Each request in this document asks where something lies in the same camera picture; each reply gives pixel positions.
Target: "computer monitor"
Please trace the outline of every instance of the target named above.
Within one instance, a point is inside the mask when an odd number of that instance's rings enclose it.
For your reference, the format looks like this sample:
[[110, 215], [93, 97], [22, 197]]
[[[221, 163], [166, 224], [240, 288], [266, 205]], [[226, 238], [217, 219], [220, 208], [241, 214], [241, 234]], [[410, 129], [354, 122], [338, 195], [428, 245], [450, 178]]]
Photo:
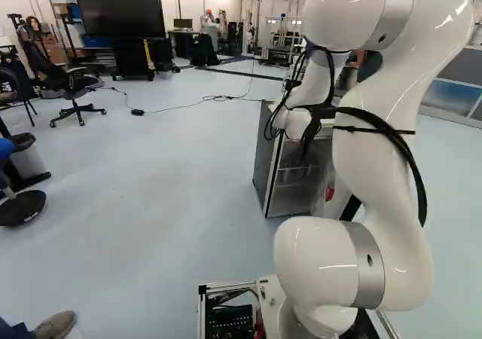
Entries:
[[160, 0], [77, 0], [92, 36], [165, 37]]
[[174, 27], [178, 29], [192, 29], [192, 19], [174, 19]]

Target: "red label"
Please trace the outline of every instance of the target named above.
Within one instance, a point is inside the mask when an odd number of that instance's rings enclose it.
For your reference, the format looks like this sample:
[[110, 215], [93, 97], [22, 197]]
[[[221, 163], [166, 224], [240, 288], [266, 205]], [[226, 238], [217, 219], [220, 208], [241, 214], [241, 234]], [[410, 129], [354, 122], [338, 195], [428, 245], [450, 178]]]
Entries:
[[325, 201], [330, 202], [331, 200], [333, 200], [333, 195], [334, 195], [334, 188], [330, 187], [329, 185], [326, 186]]

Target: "round stool base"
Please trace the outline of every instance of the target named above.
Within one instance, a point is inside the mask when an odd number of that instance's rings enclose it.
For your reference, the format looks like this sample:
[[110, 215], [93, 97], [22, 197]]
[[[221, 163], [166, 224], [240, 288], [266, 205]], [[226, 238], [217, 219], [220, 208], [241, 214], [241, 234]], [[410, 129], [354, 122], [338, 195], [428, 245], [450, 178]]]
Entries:
[[45, 206], [43, 191], [25, 191], [0, 205], [0, 226], [19, 226], [31, 222]]

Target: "sneaker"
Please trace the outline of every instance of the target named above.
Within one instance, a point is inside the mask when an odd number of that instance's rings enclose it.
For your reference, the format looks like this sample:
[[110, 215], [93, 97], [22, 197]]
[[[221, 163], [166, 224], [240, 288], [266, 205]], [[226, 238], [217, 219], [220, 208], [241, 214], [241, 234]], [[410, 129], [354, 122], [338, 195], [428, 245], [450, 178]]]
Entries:
[[42, 322], [35, 328], [33, 334], [37, 339], [63, 339], [72, 330], [75, 323], [75, 313], [64, 311]]

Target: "jeans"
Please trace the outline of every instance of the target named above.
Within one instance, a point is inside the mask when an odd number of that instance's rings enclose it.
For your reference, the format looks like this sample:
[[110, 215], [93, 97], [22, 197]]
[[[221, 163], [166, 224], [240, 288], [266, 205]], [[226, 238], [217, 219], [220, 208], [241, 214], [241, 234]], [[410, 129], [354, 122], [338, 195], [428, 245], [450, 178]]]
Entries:
[[27, 330], [24, 323], [9, 326], [0, 318], [0, 338], [1, 339], [35, 339], [35, 334]]

